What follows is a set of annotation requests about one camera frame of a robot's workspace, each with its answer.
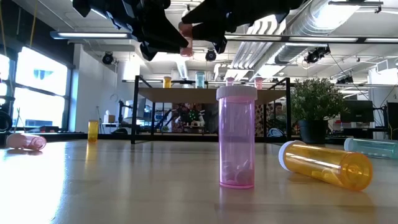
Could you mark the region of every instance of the cable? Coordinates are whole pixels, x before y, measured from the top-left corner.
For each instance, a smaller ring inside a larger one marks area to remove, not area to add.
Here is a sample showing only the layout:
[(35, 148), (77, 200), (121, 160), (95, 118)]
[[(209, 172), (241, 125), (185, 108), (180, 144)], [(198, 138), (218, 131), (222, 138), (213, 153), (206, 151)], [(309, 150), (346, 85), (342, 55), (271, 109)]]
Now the cable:
[(4, 23), (2, 21), (2, 8), (0, 4), (0, 23), (1, 23), (1, 35), (2, 35), (2, 44), (4, 46), (4, 56), (7, 57), (7, 47), (6, 47), (6, 35), (4, 33)]
[(385, 99), (381, 102), (380, 107), (383, 105), (383, 103), (386, 101), (386, 99), (391, 95), (392, 91), (394, 91), (394, 89), (397, 87), (398, 82), (394, 85), (394, 87), (392, 87), (390, 93), (385, 97)]
[[(1, 8), (1, 4), (0, 4), (0, 24), (1, 24), (1, 35), (2, 35), (2, 44), (4, 47), (4, 56), (7, 56), (7, 45), (6, 45), (6, 34), (4, 33), (4, 23), (2, 20), (2, 8)], [(10, 79), (10, 87), (11, 87), (11, 96), (14, 96), (14, 87), (12, 85), (12, 75), (9, 75), (9, 79)]]
[(36, 5), (35, 5), (35, 12), (33, 15), (33, 24), (32, 24), (32, 32), (30, 33), (30, 47), (32, 48), (33, 44), (33, 35), (35, 33), (35, 27), (36, 27), (36, 16), (37, 16), (37, 5), (39, 3), (39, 0), (36, 0)]
[(24, 128), (24, 132), (26, 133), (26, 128), (25, 128), (25, 124), (24, 124), (24, 120), (22, 120), (20, 113), (21, 113), (21, 108), (17, 108), (17, 112), (18, 112), (18, 117), (17, 117), (17, 122), (15, 124), (15, 128), (14, 128), (14, 133), (17, 132), (17, 126), (18, 126), (18, 121), (21, 120), (22, 122), (22, 127)]
[(390, 123), (388, 123), (388, 127), (389, 127), (389, 128), (390, 128), (390, 130), (391, 130), (391, 134), (390, 134), (390, 140), (392, 140), (392, 133), (394, 132), (394, 130), (392, 129), (392, 127), (391, 127)]
[[(330, 57), (335, 61), (336, 65), (340, 68), (340, 70), (343, 72), (343, 74), (347, 76), (346, 72), (345, 72), (345, 71), (342, 69), (342, 67), (338, 64), (338, 62), (336, 61), (336, 59), (334, 58), (334, 56), (332, 56), (332, 54), (329, 54), (329, 55), (330, 55)], [(365, 96), (366, 99), (368, 99), (369, 101), (371, 101), (371, 100), (358, 88), (358, 86), (355, 85), (354, 82), (353, 82), (353, 85), (355, 86), (355, 88), (357, 88), (357, 89), (359, 90), (359, 92), (360, 92), (363, 96)], [(381, 119), (380, 111), (377, 110), (377, 113), (379, 114), (379, 119), (380, 119), (380, 121), (382, 121), (383, 119)]]

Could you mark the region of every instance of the table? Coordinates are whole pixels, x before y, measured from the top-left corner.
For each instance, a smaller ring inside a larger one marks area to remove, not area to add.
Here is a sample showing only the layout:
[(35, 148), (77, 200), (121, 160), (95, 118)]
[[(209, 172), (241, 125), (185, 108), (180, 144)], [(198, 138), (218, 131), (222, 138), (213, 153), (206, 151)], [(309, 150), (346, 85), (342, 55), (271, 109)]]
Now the table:
[(54, 142), (36, 156), (0, 149), (0, 223), (396, 223), (398, 161), (371, 159), (371, 185), (353, 192), (283, 170), (279, 147), (256, 144), (249, 190), (218, 185), (215, 142)]
[[(141, 88), (139, 83), (144, 83), (148, 88)], [(284, 85), (286, 90), (276, 90), (276, 86)], [(144, 78), (137, 75), (134, 80), (134, 103), (132, 110), (132, 123), (136, 122), (137, 119), (137, 102), (138, 102), (138, 94), (143, 96), (144, 98), (150, 100), (152, 102), (152, 108), (155, 108), (156, 103), (217, 103), (216, 100), (216, 92), (217, 89), (196, 89), (196, 88), (153, 88)], [(291, 117), (291, 108), (290, 108), (290, 78), (284, 78), (283, 80), (275, 83), (268, 90), (258, 90), (257, 91), (257, 105), (266, 105), (271, 101), (274, 101), (286, 96), (287, 102), (287, 121), (286, 121), (286, 129), (287, 134), (286, 137), (281, 137), (278, 141), (285, 141), (286, 139), (290, 140), (291, 130), (290, 130), (290, 117)], [(263, 117), (266, 117), (266, 111), (263, 112)], [(267, 120), (263, 119), (264, 128)], [(165, 140), (164, 138), (158, 138), (155, 136), (155, 110), (152, 110), (152, 125), (151, 125), (151, 140)], [(135, 132), (131, 132), (131, 144), (135, 144), (136, 140), (139, 139), (140, 136), (136, 136)], [(267, 142), (268, 139), (271, 141), (276, 138), (268, 138), (267, 134), (264, 134), (263, 141)], [(178, 141), (178, 137), (172, 139), (173, 141)]]

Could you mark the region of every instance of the computer monitor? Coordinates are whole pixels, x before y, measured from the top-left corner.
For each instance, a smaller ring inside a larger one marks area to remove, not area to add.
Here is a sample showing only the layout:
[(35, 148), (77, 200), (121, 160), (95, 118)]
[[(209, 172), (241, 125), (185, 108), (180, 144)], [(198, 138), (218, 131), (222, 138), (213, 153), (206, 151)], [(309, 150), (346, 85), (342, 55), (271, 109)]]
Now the computer monitor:
[[(137, 118), (143, 118), (144, 117), (144, 112), (145, 112), (145, 107), (146, 107), (146, 100), (145, 98), (139, 98), (138, 99), (138, 104), (137, 104)], [(133, 100), (127, 100), (125, 105), (126, 106), (132, 106), (133, 105)], [(124, 113), (123, 113), (123, 118), (132, 118), (132, 109), (130, 108), (125, 108)]]
[(391, 139), (398, 140), (398, 103), (387, 103), (387, 118), (392, 134), (390, 134)]
[(374, 122), (373, 103), (368, 100), (345, 100), (347, 111), (340, 113), (341, 122)]

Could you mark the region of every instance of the wooden shelf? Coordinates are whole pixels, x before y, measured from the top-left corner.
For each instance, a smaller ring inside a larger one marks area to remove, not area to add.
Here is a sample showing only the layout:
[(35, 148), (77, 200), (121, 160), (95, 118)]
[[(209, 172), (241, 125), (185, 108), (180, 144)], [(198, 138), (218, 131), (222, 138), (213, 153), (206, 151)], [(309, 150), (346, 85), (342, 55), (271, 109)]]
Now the wooden shelf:
[[(217, 89), (140, 88), (138, 94), (156, 103), (217, 103), (216, 92)], [(268, 104), (285, 95), (285, 90), (258, 90), (256, 104)]]

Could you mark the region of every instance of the ceiling light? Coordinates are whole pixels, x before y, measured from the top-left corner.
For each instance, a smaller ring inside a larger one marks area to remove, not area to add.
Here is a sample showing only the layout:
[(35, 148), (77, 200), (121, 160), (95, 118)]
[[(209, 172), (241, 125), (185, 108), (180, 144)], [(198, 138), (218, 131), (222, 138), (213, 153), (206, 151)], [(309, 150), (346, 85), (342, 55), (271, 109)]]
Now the ceiling light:
[(367, 38), (365, 43), (376, 42), (376, 43), (398, 43), (398, 38)]
[(329, 5), (332, 6), (381, 6), (384, 2), (382, 1), (367, 1), (367, 2), (359, 2), (359, 1), (330, 1)]
[(249, 34), (241, 34), (241, 35), (234, 35), (234, 34), (226, 34), (225, 38), (227, 40), (233, 41), (245, 41), (250, 40), (251, 42), (258, 41), (280, 41), (282, 37), (279, 36), (272, 36), (272, 35), (249, 35)]
[(50, 32), (54, 39), (130, 39), (127, 33)]
[(339, 90), (340, 93), (342, 94), (360, 94), (360, 93), (364, 93), (364, 91), (360, 91), (360, 90)]
[(290, 41), (294, 42), (356, 42), (358, 38), (352, 37), (291, 37)]
[(288, 47), (327, 47), (328, 44), (314, 44), (314, 43), (286, 43)]
[[(122, 80), (122, 82), (126, 82), (126, 83), (132, 83), (132, 82), (136, 82), (135, 80)], [(162, 80), (148, 80), (146, 81), (147, 83), (162, 83)]]

